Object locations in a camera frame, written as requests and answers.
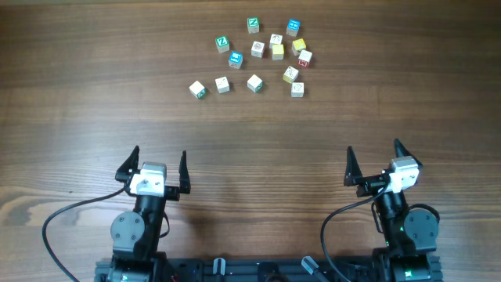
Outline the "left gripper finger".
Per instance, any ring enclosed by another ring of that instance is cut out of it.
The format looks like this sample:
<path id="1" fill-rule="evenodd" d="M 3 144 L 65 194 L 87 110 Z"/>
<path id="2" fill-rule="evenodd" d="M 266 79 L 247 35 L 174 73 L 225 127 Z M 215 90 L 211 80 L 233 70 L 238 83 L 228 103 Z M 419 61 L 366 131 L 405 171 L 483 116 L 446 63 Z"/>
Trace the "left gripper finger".
<path id="1" fill-rule="evenodd" d="M 179 164 L 179 192 L 183 194 L 190 194 L 191 192 L 191 182 L 189 177 L 189 171 L 187 168 L 187 153 L 184 150 Z"/>
<path id="2" fill-rule="evenodd" d="M 129 157 L 122 163 L 115 174 L 118 182 L 127 182 L 138 170 L 139 146 L 135 146 Z"/>

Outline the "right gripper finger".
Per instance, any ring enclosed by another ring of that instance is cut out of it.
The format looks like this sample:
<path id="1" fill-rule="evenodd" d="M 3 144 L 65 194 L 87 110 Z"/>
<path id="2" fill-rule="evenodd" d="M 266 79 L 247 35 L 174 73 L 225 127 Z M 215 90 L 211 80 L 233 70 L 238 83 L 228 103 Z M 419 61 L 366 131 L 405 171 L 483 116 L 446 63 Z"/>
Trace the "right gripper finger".
<path id="1" fill-rule="evenodd" d="M 344 174 L 345 186 L 357 186 L 362 182 L 363 174 L 357 162 L 352 146 L 347 148 L 347 164 Z"/>
<path id="2" fill-rule="evenodd" d="M 418 169 L 423 167 L 423 164 L 403 146 L 399 139 L 394 139 L 394 148 L 396 157 L 411 157 L 417 163 Z"/>

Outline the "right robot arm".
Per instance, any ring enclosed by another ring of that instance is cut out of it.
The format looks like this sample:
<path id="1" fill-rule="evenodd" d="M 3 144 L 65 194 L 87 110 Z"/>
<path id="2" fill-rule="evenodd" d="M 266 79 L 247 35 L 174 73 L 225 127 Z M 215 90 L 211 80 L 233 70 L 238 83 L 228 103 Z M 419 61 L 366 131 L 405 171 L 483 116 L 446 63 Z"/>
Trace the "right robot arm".
<path id="1" fill-rule="evenodd" d="M 423 167 L 398 140 L 396 157 L 379 175 L 364 176 L 354 150 L 347 148 L 344 185 L 356 186 L 358 197 L 377 196 L 371 212 L 386 246 L 369 256 L 338 257 L 350 281 L 443 281 L 436 239 L 440 215 L 426 204 L 408 204 L 404 190 L 415 186 Z"/>

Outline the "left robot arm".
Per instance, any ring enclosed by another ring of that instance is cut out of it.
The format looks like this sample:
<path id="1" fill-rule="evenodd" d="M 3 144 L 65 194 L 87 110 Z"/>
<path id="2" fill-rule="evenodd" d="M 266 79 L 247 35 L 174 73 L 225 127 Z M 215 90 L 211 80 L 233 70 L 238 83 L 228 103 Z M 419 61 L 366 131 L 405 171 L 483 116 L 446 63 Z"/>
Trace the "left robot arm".
<path id="1" fill-rule="evenodd" d="M 165 164 L 145 161 L 139 165 L 139 148 L 135 147 L 119 167 L 115 179 L 124 184 L 125 192 L 135 198 L 132 211 L 120 214 L 110 227 L 113 256 L 105 273 L 96 279 L 108 282 L 174 281 L 175 271 L 165 253 L 157 250 L 161 231 L 167 219 L 168 201 L 178 201 L 181 194 L 191 192 L 187 154 L 182 152 L 179 184 L 166 184 Z"/>

